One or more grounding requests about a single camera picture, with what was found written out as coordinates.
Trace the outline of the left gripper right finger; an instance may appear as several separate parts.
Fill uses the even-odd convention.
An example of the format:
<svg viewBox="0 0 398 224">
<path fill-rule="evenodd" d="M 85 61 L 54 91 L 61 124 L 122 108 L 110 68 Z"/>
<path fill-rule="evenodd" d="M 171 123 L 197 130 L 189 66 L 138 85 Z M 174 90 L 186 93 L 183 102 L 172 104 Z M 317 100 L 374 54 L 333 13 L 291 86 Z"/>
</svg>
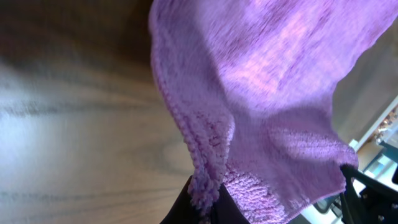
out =
<svg viewBox="0 0 398 224">
<path fill-rule="evenodd" d="M 349 165 L 341 171 L 346 187 L 340 193 L 345 224 L 397 224 L 397 191 Z"/>
</svg>

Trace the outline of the purple cloth with label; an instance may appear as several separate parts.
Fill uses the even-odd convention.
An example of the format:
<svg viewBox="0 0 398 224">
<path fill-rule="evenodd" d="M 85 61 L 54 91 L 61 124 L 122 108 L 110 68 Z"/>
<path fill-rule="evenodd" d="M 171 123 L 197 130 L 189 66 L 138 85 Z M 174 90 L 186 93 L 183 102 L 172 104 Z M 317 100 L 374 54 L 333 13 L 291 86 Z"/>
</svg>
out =
<svg viewBox="0 0 398 224">
<path fill-rule="evenodd" d="M 331 125 L 335 88 L 397 17 L 397 2 L 155 0 L 155 82 L 193 161 L 196 221 L 221 192 L 250 223 L 287 223 L 344 191 L 358 166 Z"/>
</svg>

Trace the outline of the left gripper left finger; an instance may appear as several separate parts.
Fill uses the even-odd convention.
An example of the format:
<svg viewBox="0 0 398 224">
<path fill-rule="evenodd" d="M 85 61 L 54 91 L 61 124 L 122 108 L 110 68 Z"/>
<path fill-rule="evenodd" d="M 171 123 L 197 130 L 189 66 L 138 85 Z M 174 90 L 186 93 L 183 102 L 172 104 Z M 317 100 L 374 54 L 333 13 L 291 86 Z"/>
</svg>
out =
<svg viewBox="0 0 398 224">
<path fill-rule="evenodd" d="M 200 212 L 190 203 L 188 186 L 191 179 L 192 176 L 160 224 L 249 224 L 224 185 L 220 187 L 220 197 L 213 204 L 210 214 L 201 217 Z"/>
</svg>

